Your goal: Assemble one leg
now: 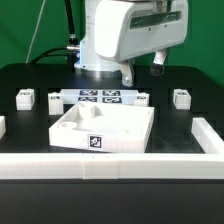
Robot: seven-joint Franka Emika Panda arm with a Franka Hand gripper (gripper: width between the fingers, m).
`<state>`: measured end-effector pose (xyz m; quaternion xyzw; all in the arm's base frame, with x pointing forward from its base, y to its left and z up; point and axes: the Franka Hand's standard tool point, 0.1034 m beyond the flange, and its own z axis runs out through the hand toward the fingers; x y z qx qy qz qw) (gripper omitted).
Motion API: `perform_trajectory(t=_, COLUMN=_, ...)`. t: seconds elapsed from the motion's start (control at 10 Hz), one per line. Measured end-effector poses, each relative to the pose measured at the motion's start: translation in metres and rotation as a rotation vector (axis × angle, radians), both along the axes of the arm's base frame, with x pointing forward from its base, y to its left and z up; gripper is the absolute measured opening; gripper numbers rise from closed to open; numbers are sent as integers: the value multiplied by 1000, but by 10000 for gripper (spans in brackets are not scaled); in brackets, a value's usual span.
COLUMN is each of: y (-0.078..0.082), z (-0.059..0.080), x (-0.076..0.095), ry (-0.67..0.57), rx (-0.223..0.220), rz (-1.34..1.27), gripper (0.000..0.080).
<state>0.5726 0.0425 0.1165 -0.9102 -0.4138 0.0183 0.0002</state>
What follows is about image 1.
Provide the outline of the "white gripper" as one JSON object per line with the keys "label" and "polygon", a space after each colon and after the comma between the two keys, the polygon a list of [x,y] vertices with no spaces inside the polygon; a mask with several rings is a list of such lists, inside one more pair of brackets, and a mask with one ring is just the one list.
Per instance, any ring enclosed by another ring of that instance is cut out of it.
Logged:
{"label": "white gripper", "polygon": [[95,14],[95,51],[103,59],[124,61],[120,64],[122,84],[131,87],[134,70],[127,59],[156,51],[150,74],[162,75],[168,48],[184,42],[187,26],[187,0],[163,5],[156,0],[102,0]]}

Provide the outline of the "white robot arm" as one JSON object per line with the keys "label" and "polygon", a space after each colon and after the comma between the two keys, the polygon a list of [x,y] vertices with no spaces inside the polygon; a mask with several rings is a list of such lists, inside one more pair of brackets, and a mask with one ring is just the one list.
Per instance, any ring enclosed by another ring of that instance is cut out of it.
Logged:
{"label": "white robot arm", "polygon": [[75,69],[94,78],[119,78],[131,87],[137,57],[152,53],[160,76],[171,47],[184,42],[188,0],[85,0],[86,33]]}

